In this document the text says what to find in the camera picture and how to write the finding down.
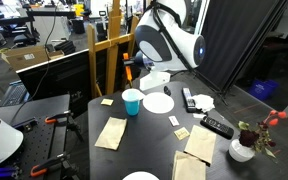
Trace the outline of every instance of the monitor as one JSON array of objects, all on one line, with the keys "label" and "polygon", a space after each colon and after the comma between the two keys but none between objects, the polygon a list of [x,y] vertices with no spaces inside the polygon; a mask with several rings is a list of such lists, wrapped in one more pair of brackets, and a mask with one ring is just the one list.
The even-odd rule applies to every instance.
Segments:
[{"label": "monitor", "polygon": [[70,95],[73,118],[87,111],[91,100],[88,49],[16,71],[30,95],[49,68],[33,100]]}]

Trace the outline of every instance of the brown paper napkin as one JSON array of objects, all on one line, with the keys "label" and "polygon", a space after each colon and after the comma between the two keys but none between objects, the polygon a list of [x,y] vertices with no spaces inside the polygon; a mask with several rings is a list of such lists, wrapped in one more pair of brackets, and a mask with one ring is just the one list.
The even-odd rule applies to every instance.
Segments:
[{"label": "brown paper napkin", "polygon": [[116,150],[123,136],[126,122],[126,119],[110,117],[98,137],[95,146]]},{"label": "brown paper napkin", "polygon": [[199,126],[193,126],[184,151],[212,164],[215,140],[215,133]]},{"label": "brown paper napkin", "polygon": [[172,180],[182,179],[205,180],[206,165],[194,156],[176,151]]}]

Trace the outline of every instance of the black remote control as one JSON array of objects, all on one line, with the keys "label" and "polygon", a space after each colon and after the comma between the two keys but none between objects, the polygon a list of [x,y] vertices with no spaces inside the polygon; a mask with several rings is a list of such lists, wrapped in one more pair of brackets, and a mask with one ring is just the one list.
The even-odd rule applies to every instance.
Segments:
[{"label": "black remote control", "polygon": [[196,112],[195,102],[194,102],[194,99],[192,99],[190,89],[189,88],[183,88],[182,93],[184,96],[184,103],[186,106],[186,111],[188,113]]},{"label": "black remote control", "polygon": [[211,117],[205,116],[200,123],[201,125],[212,130],[218,135],[223,136],[226,139],[232,139],[234,135],[234,130],[231,127],[228,127],[225,124],[222,124]]}]

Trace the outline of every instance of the white plate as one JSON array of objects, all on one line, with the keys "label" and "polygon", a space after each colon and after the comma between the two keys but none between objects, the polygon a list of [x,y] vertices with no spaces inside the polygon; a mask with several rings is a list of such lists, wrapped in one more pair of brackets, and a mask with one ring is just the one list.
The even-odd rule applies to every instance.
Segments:
[{"label": "white plate", "polygon": [[159,180],[151,173],[139,171],[127,175],[123,180]]},{"label": "white plate", "polygon": [[173,109],[174,100],[164,93],[154,92],[145,96],[143,106],[152,113],[163,114]]}]

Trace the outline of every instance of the black table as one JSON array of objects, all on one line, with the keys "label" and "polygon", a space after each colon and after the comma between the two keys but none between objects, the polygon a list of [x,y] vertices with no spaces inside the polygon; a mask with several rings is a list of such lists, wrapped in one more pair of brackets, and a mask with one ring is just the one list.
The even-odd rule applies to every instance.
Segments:
[{"label": "black table", "polygon": [[[62,95],[62,96],[56,96],[52,98],[46,98],[46,99],[28,102],[20,109],[14,122],[12,122],[12,125],[28,120],[32,117],[45,117],[46,118],[46,117],[50,117],[56,114],[63,113],[64,111],[67,111],[69,109],[69,101],[70,101],[69,95]],[[0,107],[0,118],[4,122],[10,124],[13,116],[15,115],[16,111],[18,110],[20,106],[21,105]],[[33,128],[41,128],[42,124],[45,124],[45,123],[42,121],[39,121],[39,124],[37,125],[38,127],[33,126]],[[50,145],[51,149],[49,150],[49,157],[54,157],[64,152],[66,129],[67,128],[65,125],[64,126],[55,125],[53,134],[50,134],[50,138],[52,138],[51,140],[52,143]],[[46,176],[44,176],[44,179],[50,179],[50,180],[61,179],[61,170],[59,167],[61,166],[58,165],[58,166],[54,166],[50,168]]]},{"label": "black table", "polygon": [[[174,131],[185,127],[189,132],[193,125],[200,126],[199,119],[193,118],[185,111],[182,88],[189,87],[182,82],[165,84],[171,90],[171,97],[175,102],[172,111],[166,114],[153,114],[147,111],[141,102],[137,116],[128,116],[121,93],[96,98],[88,104],[89,122],[89,154],[91,179],[123,179],[136,171],[146,171],[154,174],[160,180],[172,179],[173,159],[175,151],[184,151],[188,138],[181,141],[174,135]],[[163,92],[165,85],[147,91]],[[113,99],[112,106],[100,105],[104,98]],[[239,131],[216,111],[208,112],[209,116],[233,127],[234,138],[238,138]],[[173,127],[168,119],[175,115],[180,126]],[[117,151],[95,147],[94,144],[103,130],[109,117],[127,118],[127,126]],[[231,140],[221,136],[216,137],[213,163],[207,167],[206,179],[280,179],[279,171],[270,159],[261,154],[252,160],[239,163],[228,154]]]}]

